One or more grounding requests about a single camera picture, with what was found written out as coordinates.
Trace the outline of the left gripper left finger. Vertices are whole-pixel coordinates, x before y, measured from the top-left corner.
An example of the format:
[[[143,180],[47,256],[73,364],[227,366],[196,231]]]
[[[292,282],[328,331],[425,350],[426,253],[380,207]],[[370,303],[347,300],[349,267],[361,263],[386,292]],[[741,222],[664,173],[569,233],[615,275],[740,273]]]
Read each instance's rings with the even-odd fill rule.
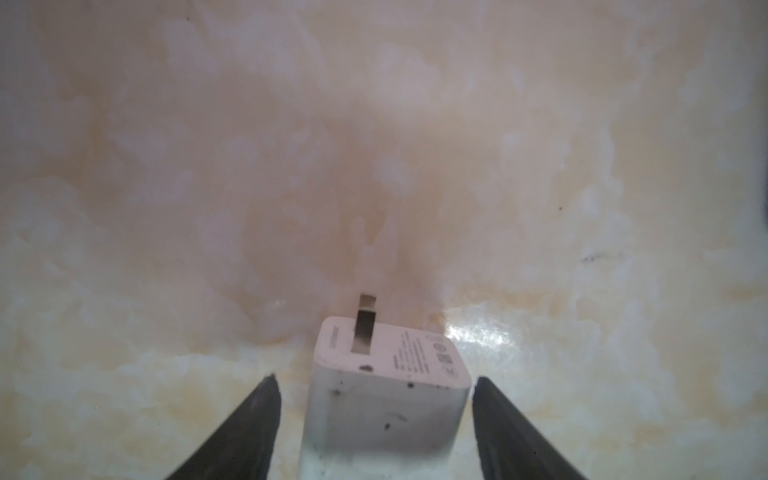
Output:
[[[168,480],[266,480],[281,405],[277,379],[269,375]]]

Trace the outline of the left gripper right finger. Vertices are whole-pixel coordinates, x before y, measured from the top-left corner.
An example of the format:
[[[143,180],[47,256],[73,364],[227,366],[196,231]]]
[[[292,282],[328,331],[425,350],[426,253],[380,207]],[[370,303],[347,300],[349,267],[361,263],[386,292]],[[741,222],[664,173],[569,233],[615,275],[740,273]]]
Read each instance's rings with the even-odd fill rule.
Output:
[[[472,415],[485,480],[585,480],[487,377],[477,380]]]

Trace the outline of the white plug adapter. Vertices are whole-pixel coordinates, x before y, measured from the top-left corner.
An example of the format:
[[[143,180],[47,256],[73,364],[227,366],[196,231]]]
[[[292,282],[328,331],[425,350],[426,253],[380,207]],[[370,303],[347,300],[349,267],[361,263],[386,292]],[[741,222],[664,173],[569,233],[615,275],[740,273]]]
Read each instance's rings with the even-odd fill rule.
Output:
[[[471,375],[446,336],[380,323],[363,293],[355,317],[326,318],[316,341],[301,479],[441,479]]]

